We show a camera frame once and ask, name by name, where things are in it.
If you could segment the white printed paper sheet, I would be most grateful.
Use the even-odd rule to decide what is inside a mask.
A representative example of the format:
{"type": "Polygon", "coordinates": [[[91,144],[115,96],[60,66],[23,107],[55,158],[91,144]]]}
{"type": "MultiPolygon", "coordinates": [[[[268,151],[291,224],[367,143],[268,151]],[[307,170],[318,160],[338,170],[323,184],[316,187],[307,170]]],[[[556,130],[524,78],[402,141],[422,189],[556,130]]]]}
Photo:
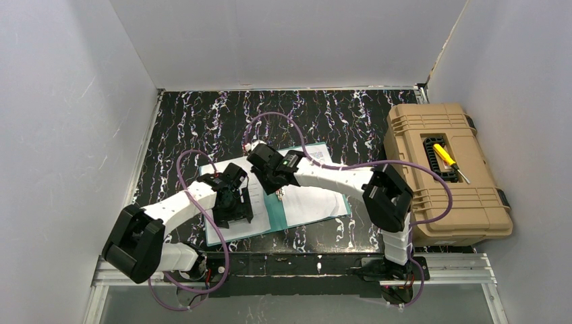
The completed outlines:
{"type": "MultiPolygon", "coordinates": [[[[222,172],[229,163],[239,165],[248,174],[248,178],[243,182],[241,187],[249,190],[254,218],[251,224],[246,221],[232,221],[231,218],[229,229],[218,227],[227,242],[257,236],[270,230],[270,221],[264,203],[265,193],[256,176],[251,172],[252,165],[247,162],[245,157],[242,157],[216,163],[215,168],[222,172]]],[[[207,210],[207,212],[212,217],[212,209],[207,210]]]]}

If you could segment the teal paper folder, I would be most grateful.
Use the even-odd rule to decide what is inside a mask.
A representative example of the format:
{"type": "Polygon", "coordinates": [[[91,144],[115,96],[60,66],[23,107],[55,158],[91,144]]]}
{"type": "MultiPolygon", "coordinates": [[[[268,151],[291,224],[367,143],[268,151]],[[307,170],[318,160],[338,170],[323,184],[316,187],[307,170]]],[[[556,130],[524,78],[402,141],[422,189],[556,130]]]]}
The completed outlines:
{"type": "MultiPolygon", "coordinates": [[[[313,144],[307,144],[306,146],[310,155],[321,163],[332,164],[331,154],[328,151],[328,147],[325,142],[316,142],[313,144]]],[[[273,232],[278,232],[281,230],[286,230],[292,227],[288,227],[285,219],[285,214],[283,210],[282,201],[278,201],[275,193],[267,195],[265,193],[264,203],[266,205],[266,210],[268,212],[268,218],[270,221],[270,230],[263,234],[269,234],[273,232]]],[[[215,230],[211,224],[204,220],[206,229],[206,244],[207,246],[215,246],[221,243],[215,230]]]]}

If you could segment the white printed paper stack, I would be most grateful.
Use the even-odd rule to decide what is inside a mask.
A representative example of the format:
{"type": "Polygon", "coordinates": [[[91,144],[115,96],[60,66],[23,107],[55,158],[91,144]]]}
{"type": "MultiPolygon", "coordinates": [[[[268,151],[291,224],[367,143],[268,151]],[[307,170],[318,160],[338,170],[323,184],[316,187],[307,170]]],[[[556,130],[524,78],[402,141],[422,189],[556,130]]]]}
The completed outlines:
{"type": "Polygon", "coordinates": [[[282,204],[288,227],[306,225],[350,214],[345,196],[317,187],[286,186],[282,204]]]}

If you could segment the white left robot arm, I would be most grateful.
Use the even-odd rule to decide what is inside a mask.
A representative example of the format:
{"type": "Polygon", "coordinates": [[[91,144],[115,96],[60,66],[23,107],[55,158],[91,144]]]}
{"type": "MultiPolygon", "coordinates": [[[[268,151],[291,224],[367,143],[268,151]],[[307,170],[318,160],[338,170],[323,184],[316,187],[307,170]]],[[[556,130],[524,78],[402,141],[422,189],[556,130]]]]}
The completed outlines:
{"type": "Polygon", "coordinates": [[[205,210],[217,228],[254,214],[247,188],[248,174],[229,163],[225,170],[206,173],[187,190],[146,207],[124,207],[103,247],[102,257],[134,283],[157,271],[190,271],[199,255],[183,243],[167,243],[168,234],[205,210]]]}

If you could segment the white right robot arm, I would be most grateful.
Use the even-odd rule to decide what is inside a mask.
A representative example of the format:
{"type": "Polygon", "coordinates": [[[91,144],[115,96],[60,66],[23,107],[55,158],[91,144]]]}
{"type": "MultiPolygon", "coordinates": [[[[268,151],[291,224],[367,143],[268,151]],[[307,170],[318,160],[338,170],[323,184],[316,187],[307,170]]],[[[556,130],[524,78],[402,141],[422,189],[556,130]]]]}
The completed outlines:
{"type": "Polygon", "coordinates": [[[256,141],[244,146],[251,171],[263,190],[272,194],[286,186],[330,190],[363,203],[371,222],[382,231],[384,258],[404,266],[409,261],[412,189],[389,164],[331,169],[313,163],[296,150],[285,154],[256,141]]]}

